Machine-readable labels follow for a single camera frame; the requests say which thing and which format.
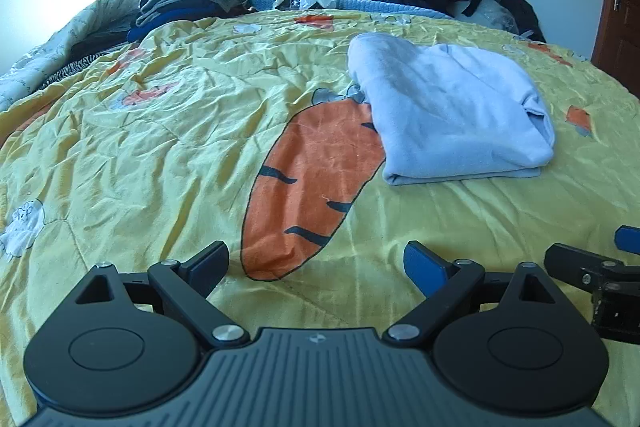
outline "black clamp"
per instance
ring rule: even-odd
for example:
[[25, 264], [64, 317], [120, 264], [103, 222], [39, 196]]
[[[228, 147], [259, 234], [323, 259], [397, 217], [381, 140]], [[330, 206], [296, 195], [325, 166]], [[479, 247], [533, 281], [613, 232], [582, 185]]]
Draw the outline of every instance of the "black clamp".
[[536, 263], [520, 263], [513, 274], [485, 272], [469, 259], [447, 263], [412, 241], [404, 269], [427, 300], [383, 340], [422, 349], [433, 343], [436, 367], [464, 396], [516, 415], [595, 400], [609, 366], [607, 350]]
[[178, 393], [204, 353], [248, 343], [249, 334], [203, 298], [227, 267], [222, 241], [146, 273], [94, 266], [27, 346], [24, 371], [38, 405], [87, 415], [143, 408]]
[[640, 345], [640, 266], [556, 243], [546, 251], [545, 268], [591, 293], [591, 325], [603, 339]]

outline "wooden door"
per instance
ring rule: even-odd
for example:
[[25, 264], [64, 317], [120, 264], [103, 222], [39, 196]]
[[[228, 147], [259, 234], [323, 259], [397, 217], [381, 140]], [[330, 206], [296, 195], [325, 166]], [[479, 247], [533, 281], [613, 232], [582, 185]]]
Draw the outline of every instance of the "wooden door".
[[640, 97], [640, 0], [604, 0], [591, 61]]

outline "blue gripper pad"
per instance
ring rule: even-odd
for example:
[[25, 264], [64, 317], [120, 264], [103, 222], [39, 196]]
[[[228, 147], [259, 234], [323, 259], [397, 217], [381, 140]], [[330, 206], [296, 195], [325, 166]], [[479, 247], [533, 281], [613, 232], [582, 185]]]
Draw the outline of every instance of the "blue gripper pad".
[[614, 240], [619, 250], [640, 254], [640, 229], [622, 226], [616, 230]]
[[427, 298], [449, 280], [451, 263], [417, 241], [410, 241], [404, 247], [403, 264], [404, 272]]

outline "white comforter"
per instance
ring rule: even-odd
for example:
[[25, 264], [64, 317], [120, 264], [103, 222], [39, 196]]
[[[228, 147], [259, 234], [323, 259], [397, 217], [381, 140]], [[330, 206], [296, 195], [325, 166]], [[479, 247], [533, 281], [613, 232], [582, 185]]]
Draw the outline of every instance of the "white comforter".
[[140, 0], [95, 0], [41, 46], [23, 55], [0, 76], [0, 110], [24, 98], [65, 65], [73, 45], [138, 7]]

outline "black plastic bracket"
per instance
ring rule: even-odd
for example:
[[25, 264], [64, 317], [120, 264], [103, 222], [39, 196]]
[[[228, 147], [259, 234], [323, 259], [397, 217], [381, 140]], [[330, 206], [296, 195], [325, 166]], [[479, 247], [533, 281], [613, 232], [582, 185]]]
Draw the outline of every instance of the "black plastic bracket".
[[545, 268], [592, 294], [591, 325], [603, 339], [640, 345], [640, 267], [556, 243], [546, 250]]

